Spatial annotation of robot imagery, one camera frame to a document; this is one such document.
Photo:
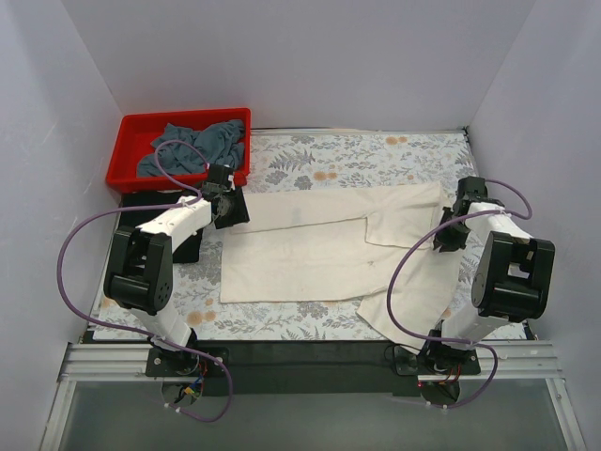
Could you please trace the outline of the cream white t shirt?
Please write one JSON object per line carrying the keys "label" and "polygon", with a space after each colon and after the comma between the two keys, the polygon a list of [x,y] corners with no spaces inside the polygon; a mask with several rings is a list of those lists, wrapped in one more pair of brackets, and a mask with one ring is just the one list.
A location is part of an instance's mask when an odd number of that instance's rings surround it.
{"label": "cream white t shirt", "polygon": [[419,239],[449,201],[437,182],[245,197],[224,232],[222,303],[343,302],[384,337],[419,348],[455,296],[463,254]]}

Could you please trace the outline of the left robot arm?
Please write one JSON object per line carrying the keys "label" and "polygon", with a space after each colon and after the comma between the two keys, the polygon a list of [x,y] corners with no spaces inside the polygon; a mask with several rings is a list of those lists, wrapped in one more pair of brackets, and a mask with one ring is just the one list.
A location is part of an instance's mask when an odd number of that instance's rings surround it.
{"label": "left robot arm", "polygon": [[191,375],[200,354],[188,345],[193,330],[171,302],[173,253],[207,226],[222,229],[249,221],[234,170],[213,164],[199,196],[183,195],[154,219],[119,227],[113,237],[104,294],[143,323],[152,343],[169,351],[167,364],[178,375]]}

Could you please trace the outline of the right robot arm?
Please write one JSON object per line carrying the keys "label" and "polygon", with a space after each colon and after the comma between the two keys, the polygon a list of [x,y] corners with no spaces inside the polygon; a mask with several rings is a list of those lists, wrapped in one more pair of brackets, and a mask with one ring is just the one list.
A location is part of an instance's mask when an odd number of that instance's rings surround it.
{"label": "right robot arm", "polygon": [[455,203],[443,210],[440,222],[465,215],[467,220],[437,232],[434,249],[458,251],[474,234],[484,250],[472,279],[470,303],[429,333],[448,340],[428,340],[418,354],[418,365],[432,373],[457,375],[476,360],[474,343],[510,323],[538,319],[547,307],[555,245],[522,230],[502,202],[488,195],[483,178],[458,182]]}

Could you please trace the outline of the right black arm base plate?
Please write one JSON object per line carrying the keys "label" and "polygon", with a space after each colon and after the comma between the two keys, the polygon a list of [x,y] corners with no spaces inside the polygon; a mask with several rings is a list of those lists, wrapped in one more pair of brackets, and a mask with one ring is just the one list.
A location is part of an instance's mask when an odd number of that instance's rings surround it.
{"label": "right black arm base plate", "polygon": [[399,376],[474,376],[481,373],[475,350],[456,350],[439,343],[418,353],[414,353],[414,349],[392,344],[385,349],[384,359]]}

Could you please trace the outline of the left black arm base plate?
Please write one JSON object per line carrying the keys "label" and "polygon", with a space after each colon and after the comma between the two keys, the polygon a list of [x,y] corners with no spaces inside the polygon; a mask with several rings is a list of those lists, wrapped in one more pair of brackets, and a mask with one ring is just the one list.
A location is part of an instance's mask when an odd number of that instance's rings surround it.
{"label": "left black arm base plate", "polygon": [[186,351],[151,348],[147,359],[147,377],[223,377],[223,369],[211,359]]}

